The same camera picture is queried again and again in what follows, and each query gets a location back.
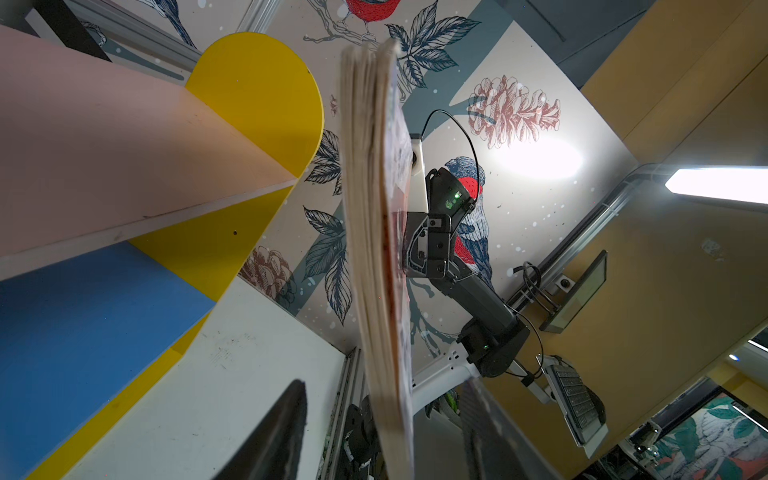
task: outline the red bird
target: red bird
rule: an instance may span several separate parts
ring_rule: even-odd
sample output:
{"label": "red bird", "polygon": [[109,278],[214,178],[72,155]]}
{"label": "red bird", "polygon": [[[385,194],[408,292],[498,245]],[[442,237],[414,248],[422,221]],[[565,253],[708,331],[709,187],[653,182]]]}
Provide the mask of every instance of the red bird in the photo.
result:
{"label": "red bird", "polygon": [[399,3],[400,0],[346,0],[349,11],[365,23],[388,18]]}

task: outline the monitor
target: monitor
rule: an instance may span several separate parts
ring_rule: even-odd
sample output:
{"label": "monitor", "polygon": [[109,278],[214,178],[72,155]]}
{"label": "monitor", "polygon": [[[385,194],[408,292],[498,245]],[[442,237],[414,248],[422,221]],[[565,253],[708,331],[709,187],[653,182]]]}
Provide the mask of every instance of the monitor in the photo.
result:
{"label": "monitor", "polygon": [[539,329],[543,332],[562,333],[578,315],[581,308],[600,289],[607,278],[608,253],[603,250],[587,268],[576,285],[571,288],[563,304],[544,321]]}

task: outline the book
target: book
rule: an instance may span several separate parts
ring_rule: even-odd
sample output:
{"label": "book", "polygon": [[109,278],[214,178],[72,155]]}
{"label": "book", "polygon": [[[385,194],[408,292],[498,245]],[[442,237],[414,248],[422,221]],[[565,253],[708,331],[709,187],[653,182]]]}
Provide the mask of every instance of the book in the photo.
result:
{"label": "book", "polygon": [[341,164],[350,278],[371,408],[389,478],[413,478],[411,350],[402,268],[410,135],[389,39],[342,53]]}

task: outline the black cable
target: black cable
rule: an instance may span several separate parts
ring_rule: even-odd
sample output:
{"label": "black cable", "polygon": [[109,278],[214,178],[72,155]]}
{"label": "black cable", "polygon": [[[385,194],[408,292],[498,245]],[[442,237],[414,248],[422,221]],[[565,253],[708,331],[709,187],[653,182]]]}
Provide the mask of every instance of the black cable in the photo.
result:
{"label": "black cable", "polygon": [[431,205],[429,204],[429,199],[432,198],[432,182],[430,181],[432,177],[435,176],[437,173],[436,168],[432,168],[429,173],[426,174],[425,181],[426,181],[426,189],[427,189],[427,211],[430,210]]}
{"label": "black cable", "polygon": [[528,289],[528,292],[530,292],[530,293],[531,293],[531,295],[533,296],[533,300],[534,300],[536,303],[538,303],[538,304],[541,306],[541,308],[543,308],[544,310],[547,310],[547,313],[549,313],[550,315],[553,315],[553,314],[554,314],[554,312],[553,312],[552,310],[550,310],[549,308],[547,308],[547,307],[546,307],[546,305],[544,305],[544,304],[543,304],[543,303],[542,303],[542,302],[541,302],[541,301],[540,301],[540,300],[539,300],[539,299],[536,297],[536,292],[533,290],[533,289],[536,287],[536,284],[535,284],[535,283],[533,283],[533,281],[532,281],[531,279],[529,279],[529,278],[528,278],[528,274],[526,273],[526,268],[525,268],[525,266],[523,267],[523,283],[525,284],[525,287]]}
{"label": "black cable", "polygon": [[[538,281],[537,282],[534,282],[533,280],[531,280],[528,277],[528,269],[529,268],[532,268],[533,271],[536,272],[536,275],[538,276]],[[541,296],[543,296],[545,298],[545,300],[547,300],[547,302],[549,302],[550,305],[552,305],[555,309],[557,309],[559,307],[559,305],[557,303],[552,301],[552,299],[549,298],[549,296],[546,293],[544,293],[544,291],[542,291],[541,288],[539,288],[539,286],[541,285],[541,271],[538,269],[537,266],[535,266],[531,262],[528,262],[528,261],[523,262],[523,281],[525,282],[525,285],[528,287],[528,290],[531,289],[531,287],[528,285],[528,282],[530,282],[531,285],[536,289],[536,291],[538,291],[541,294]],[[544,307],[544,308],[549,313],[553,313],[547,307]]]}
{"label": "black cable", "polygon": [[[513,309],[512,307],[509,307],[509,309],[515,312],[515,314],[523,317],[525,321],[528,322],[528,325],[531,326],[531,330],[533,330],[533,333],[536,334],[536,338],[538,338],[538,345],[541,347],[541,363],[544,363],[544,343],[541,341],[541,337],[539,336],[538,331],[536,330],[536,327],[533,326],[533,323],[531,322],[531,320],[528,319],[528,317],[518,312],[517,310]],[[533,378],[535,379],[544,375],[544,369],[541,367],[541,363],[539,363],[538,370],[536,370],[536,373],[534,373],[533,375]]]}
{"label": "black cable", "polygon": [[429,119],[432,118],[432,115],[434,115],[437,112],[448,115],[451,118],[451,120],[453,120],[453,122],[456,125],[458,125],[459,128],[462,129],[462,132],[464,132],[464,136],[467,137],[467,141],[469,142],[469,147],[472,149],[472,156],[475,157],[475,179],[478,182],[477,191],[475,192],[475,200],[477,200],[478,197],[480,197],[480,163],[478,162],[478,155],[475,153],[475,145],[472,144],[472,139],[469,137],[469,134],[467,133],[467,131],[464,130],[464,127],[462,127],[462,124],[460,124],[458,120],[456,120],[453,117],[453,115],[451,115],[445,110],[442,110],[441,108],[438,108],[437,110],[433,110],[432,113],[430,113],[429,116],[427,117],[427,121],[424,122],[424,128],[422,129],[422,139],[424,139],[424,133],[427,131],[427,124],[429,123]]}
{"label": "black cable", "polygon": [[563,364],[563,363],[564,363],[566,366],[569,366],[569,367],[571,367],[572,369],[574,368],[574,367],[573,367],[573,366],[572,366],[570,363],[568,363],[568,362],[566,362],[565,360],[563,360],[563,357],[561,357],[561,356],[559,356],[559,355],[553,355],[553,357],[554,357],[554,358],[556,358],[560,364]]}

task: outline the ceiling light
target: ceiling light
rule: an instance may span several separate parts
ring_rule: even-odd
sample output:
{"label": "ceiling light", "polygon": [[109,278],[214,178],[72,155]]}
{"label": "ceiling light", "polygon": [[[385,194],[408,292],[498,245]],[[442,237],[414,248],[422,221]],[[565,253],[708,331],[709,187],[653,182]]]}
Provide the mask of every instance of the ceiling light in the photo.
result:
{"label": "ceiling light", "polygon": [[748,419],[752,420],[752,422],[753,422],[755,425],[759,426],[760,428],[762,428],[763,430],[765,430],[766,432],[768,432],[768,429],[767,429],[767,428],[765,428],[765,427],[764,427],[762,424],[758,423],[758,421],[757,421],[757,420],[753,419],[752,417],[750,417],[749,415],[747,415],[746,413],[744,413],[744,411],[743,411],[742,409],[740,409],[739,407],[737,407],[737,406],[735,406],[735,405],[732,405],[732,407],[733,407],[733,409],[734,409],[734,410],[736,410],[736,411],[737,411],[738,413],[740,413],[741,415],[744,415],[744,416],[745,416],[745,417],[747,417]]}
{"label": "ceiling light", "polygon": [[768,204],[768,168],[681,168],[666,183],[675,194]]}
{"label": "ceiling light", "polygon": [[754,346],[756,346],[757,348],[759,348],[759,349],[761,349],[761,350],[764,350],[764,351],[768,352],[768,349],[767,349],[766,347],[764,347],[764,346],[760,345],[758,342],[755,342],[754,340],[749,340],[749,342],[750,342],[750,344],[751,344],[751,345],[754,345]]}

